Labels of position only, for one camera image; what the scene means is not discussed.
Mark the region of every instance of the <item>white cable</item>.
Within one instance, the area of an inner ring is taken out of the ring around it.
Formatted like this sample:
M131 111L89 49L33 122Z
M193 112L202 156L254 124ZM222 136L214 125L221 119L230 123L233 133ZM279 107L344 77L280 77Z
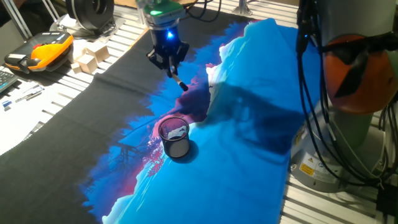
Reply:
M337 131L340 133L341 137L343 138L344 142L347 144L348 148L350 149L350 151L353 153L354 157L356 158L356 160L361 164L361 166L366 170L366 172L368 172L372 177L374 178L380 178L381 175L376 176L374 175L372 172L370 172L368 170L368 168L362 163L361 159L356 155L356 153L354 152L354 150L351 148L351 146L349 145L347 139L344 137L343 133L341 132L341 130L338 128L337 124L335 123L335 121L330 118L330 121L335 125Z

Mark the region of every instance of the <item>yellow warning sticker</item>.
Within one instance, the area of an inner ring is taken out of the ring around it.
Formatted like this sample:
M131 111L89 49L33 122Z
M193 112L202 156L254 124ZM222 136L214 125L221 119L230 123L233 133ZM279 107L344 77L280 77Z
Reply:
M310 175L310 176L313 175L313 171L314 171L314 169L312 169L311 167L305 165L304 163L301 164L300 170L303 171L304 173Z

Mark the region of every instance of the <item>black cup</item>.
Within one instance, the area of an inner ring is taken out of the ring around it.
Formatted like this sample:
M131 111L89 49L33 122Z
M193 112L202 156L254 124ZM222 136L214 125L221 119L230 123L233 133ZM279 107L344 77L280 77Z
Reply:
M190 149L189 124L180 117L164 119L159 125L159 135L162 138L164 152L171 158L181 158Z

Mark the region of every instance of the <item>painting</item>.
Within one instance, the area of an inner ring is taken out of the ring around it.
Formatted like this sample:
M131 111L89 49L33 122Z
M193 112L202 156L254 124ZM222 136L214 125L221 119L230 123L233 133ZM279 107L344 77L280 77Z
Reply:
M0 157L0 167L29 176L16 189L15 179L3 179L0 198L16 202L6 195L14 191L29 198L24 220L32 223L278 223L292 138L304 121L297 30L221 14L214 24L183 21L179 31L191 45L178 68L188 91L147 61L145 35L35 136ZM315 47L303 62L317 100ZM191 149L181 159L165 155L157 131L171 116L190 123ZM21 158L28 147L53 159ZM25 192L29 180L49 196L34 203L38 196ZM0 221L23 221L18 213L0 211Z

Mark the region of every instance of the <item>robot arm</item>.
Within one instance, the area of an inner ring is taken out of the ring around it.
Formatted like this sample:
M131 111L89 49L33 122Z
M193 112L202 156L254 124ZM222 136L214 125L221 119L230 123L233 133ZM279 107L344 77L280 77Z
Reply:
M185 9L170 0L138 1L137 5L144 13L154 43L154 48L147 54L148 59L159 69L165 70L167 76L173 78L183 91L187 91L188 86L179 79L177 71L189 49L189 44L180 40L177 30L179 20L185 17Z

